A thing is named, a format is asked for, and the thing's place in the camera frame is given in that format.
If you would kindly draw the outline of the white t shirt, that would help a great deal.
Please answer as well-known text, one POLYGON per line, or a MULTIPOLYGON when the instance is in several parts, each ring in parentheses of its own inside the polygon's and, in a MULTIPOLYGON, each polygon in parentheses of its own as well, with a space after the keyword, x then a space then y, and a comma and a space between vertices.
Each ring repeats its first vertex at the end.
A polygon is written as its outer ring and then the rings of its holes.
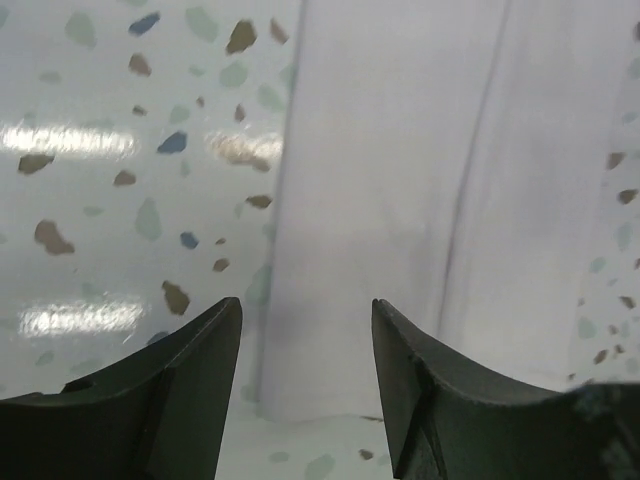
POLYGON ((639 5, 310 1, 258 394, 377 416, 371 303, 508 377, 639 377, 639 5))

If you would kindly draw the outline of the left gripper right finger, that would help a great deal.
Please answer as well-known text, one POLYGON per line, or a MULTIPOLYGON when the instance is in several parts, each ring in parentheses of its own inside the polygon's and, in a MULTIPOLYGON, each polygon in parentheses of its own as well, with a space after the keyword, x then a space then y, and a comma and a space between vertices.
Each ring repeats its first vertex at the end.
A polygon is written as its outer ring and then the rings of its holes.
POLYGON ((638 384, 553 392, 471 360, 385 300, 371 320, 394 478, 638 478, 638 384))

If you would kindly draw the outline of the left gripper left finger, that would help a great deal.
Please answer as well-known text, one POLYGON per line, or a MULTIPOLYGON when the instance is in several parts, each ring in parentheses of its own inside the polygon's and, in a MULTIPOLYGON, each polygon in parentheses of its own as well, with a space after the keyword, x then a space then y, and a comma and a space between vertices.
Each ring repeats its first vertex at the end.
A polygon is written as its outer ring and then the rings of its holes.
POLYGON ((3 400, 2 478, 213 480, 241 330, 225 298, 57 394, 3 400))

